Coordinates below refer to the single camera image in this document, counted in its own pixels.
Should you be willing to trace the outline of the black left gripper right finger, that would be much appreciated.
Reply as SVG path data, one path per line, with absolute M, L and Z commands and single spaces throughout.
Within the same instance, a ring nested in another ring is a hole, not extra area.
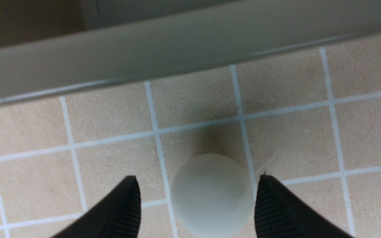
M 258 238 L 349 238 L 272 175 L 261 175 L 254 209 Z

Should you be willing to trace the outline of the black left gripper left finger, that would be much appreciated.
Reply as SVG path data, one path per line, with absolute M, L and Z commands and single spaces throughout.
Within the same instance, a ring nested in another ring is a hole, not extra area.
M 142 200 L 136 176 L 126 176 L 107 196 L 53 238 L 137 238 Z

